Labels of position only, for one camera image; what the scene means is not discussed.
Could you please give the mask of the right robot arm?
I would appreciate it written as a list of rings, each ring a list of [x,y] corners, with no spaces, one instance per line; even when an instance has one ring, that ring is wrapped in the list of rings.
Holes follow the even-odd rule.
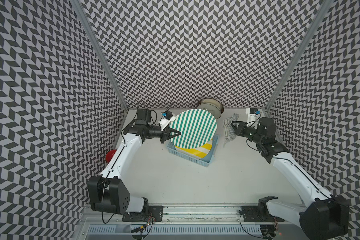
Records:
[[[302,200],[302,205],[285,203],[274,196],[258,201],[261,218],[275,217],[303,230],[310,240],[328,240],[344,236],[349,230],[349,204],[314,180],[294,159],[289,150],[276,139],[276,124],[271,118],[260,118],[256,127],[233,121],[231,126],[238,137],[256,144],[257,151],[275,167]]]

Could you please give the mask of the green striped plate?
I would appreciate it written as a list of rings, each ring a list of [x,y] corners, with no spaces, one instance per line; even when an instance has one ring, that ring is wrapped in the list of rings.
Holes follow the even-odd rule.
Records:
[[[195,149],[213,139],[218,124],[210,112],[192,109],[177,115],[170,127],[181,132],[179,136],[171,139],[173,145],[182,149]]]

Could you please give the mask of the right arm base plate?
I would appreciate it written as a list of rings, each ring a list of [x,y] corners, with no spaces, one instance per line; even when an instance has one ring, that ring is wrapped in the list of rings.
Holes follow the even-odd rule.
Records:
[[[278,223],[285,222],[284,219],[279,217],[271,216],[267,210],[262,209],[260,210],[258,206],[250,205],[250,206],[241,206],[239,213],[242,214],[244,217],[244,222],[251,222],[251,223],[274,223],[277,221]]]

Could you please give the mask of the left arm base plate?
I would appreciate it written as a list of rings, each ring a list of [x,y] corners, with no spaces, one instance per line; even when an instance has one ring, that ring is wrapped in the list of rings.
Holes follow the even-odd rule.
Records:
[[[146,223],[148,221],[153,221],[154,223],[159,223],[163,220],[163,214],[164,206],[148,206],[148,208],[141,213],[130,212],[124,214],[122,222]]]

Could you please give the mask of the yellow striped plate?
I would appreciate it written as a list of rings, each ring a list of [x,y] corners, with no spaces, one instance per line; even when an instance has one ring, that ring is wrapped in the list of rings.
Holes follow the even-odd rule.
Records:
[[[211,139],[209,142],[207,142],[206,144],[197,147],[195,149],[184,149],[184,148],[180,148],[175,146],[175,149],[180,152],[183,153],[187,156],[190,156],[192,158],[195,159],[202,159],[204,157],[207,156],[207,154],[211,151],[213,146],[213,139]]]

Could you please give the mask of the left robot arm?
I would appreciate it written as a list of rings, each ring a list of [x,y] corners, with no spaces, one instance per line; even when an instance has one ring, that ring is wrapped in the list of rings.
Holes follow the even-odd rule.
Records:
[[[146,139],[159,138],[165,141],[178,137],[180,131],[156,125],[128,125],[123,140],[115,155],[98,176],[87,182],[91,209],[95,212],[123,215],[147,213],[148,200],[132,196],[123,182],[134,155]]]

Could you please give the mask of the grey knitted dish cloth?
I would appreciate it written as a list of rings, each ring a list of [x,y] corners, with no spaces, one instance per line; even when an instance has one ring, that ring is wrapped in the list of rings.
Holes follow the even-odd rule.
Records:
[[[223,130],[224,130],[224,145],[226,146],[227,143],[232,142],[236,138],[235,130],[232,127],[232,123],[237,121],[239,118],[239,114],[233,114],[231,117],[224,120]]]

